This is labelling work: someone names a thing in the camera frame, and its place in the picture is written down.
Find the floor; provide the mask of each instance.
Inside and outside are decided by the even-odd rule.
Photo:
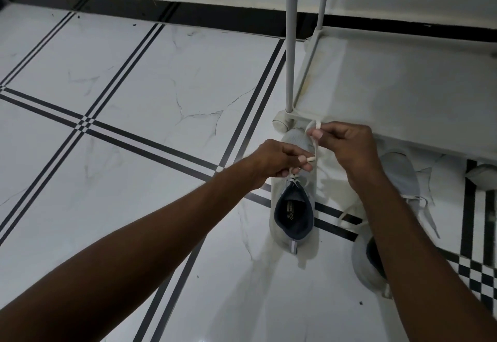
[[[92,242],[281,138],[271,122],[285,99],[282,38],[173,24],[188,14],[177,3],[145,20],[65,1],[66,10],[0,12],[0,307]],[[302,42],[296,51],[298,67]],[[380,151],[390,145],[380,141]],[[497,315],[495,193],[465,181],[474,161],[403,149],[441,238],[427,232]],[[268,182],[105,340],[406,340],[393,302],[354,275],[356,235],[337,226],[356,197],[344,171],[326,150],[318,169],[316,228],[298,256],[270,237]]]

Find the checkered pattern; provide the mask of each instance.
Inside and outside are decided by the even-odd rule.
[[[497,300],[497,269],[484,266],[462,256],[451,261],[452,267],[457,271],[462,281],[494,314],[494,317],[497,317],[497,307],[494,305],[495,300]]]
[[[83,116],[81,118],[81,120],[78,122],[78,124],[76,125],[76,127],[74,127],[74,128],[75,128],[75,130],[86,132],[86,130],[88,130],[90,128],[90,126],[93,122],[95,122],[95,119],[89,118],[87,116]]]

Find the fingernail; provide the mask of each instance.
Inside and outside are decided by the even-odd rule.
[[[323,136],[323,132],[321,130],[314,130],[312,132],[312,136],[316,139],[321,139],[321,137]]]

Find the left arm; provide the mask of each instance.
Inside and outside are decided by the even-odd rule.
[[[289,168],[312,169],[310,156],[267,140],[191,193],[103,237],[0,310],[0,341],[100,341],[241,198]]]

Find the right arm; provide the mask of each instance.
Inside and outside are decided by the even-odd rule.
[[[371,129],[331,122],[311,130],[361,199],[411,341],[497,340],[497,322],[437,251],[383,172]]]

